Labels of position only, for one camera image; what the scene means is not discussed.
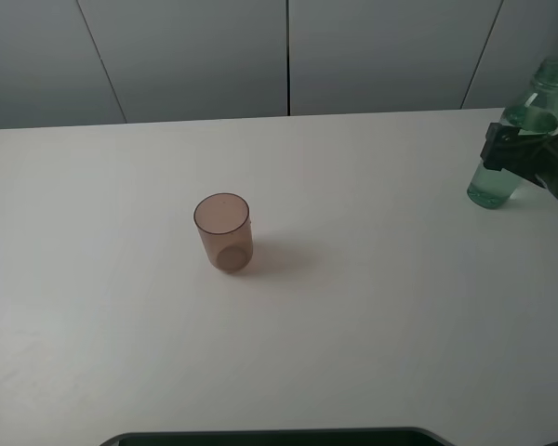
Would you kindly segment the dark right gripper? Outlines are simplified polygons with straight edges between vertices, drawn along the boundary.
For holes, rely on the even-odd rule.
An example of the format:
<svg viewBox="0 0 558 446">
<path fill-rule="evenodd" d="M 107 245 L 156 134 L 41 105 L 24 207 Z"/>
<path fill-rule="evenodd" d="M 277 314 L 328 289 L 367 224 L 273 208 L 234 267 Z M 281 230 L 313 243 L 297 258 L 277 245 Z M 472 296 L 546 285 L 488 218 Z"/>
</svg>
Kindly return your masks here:
<svg viewBox="0 0 558 446">
<path fill-rule="evenodd" d="M 518 127 L 491 123 L 480 153 L 485 169 L 506 170 L 544 188 L 558 201 L 558 134 L 520 135 Z"/>
</svg>

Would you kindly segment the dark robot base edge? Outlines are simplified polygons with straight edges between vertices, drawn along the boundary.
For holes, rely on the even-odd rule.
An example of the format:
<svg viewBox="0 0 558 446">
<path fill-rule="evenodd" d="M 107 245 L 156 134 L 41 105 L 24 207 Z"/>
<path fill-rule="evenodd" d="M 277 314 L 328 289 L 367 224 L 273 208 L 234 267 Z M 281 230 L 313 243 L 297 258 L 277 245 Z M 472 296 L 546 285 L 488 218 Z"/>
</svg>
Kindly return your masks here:
<svg viewBox="0 0 558 446">
<path fill-rule="evenodd" d="M 143 432 L 121 434 L 106 445 L 447 445 L 418 427 L 328 428 L 258 431 Z"/>
</svg>

